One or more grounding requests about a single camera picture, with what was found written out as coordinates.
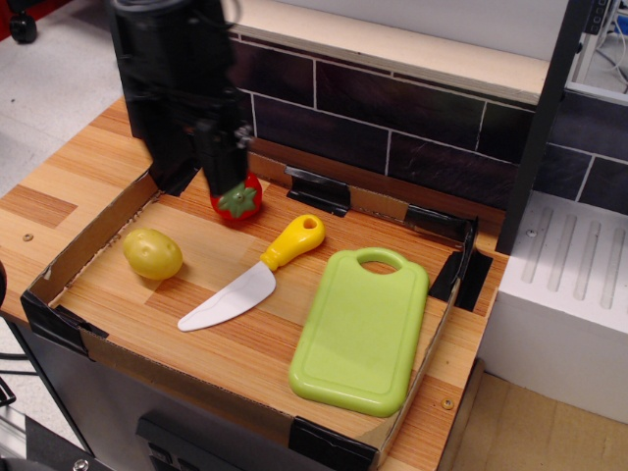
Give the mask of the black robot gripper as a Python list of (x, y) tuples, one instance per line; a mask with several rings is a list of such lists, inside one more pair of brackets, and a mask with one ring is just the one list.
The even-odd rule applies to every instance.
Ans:
[(158, 188), (186, 189), (200, 165), (211, 196), (243, 183), (248, 136), (223, 10), (113, 9), (110, 20), (131, 128)]

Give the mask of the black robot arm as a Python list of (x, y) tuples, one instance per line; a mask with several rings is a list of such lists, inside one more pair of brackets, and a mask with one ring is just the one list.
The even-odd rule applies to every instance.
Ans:
[(131, 131), (153, 180), (179, 194), (202, 171), (214, 197), (244, 183), (249, 130), (221, 3), (111, 1), (108, 13)]

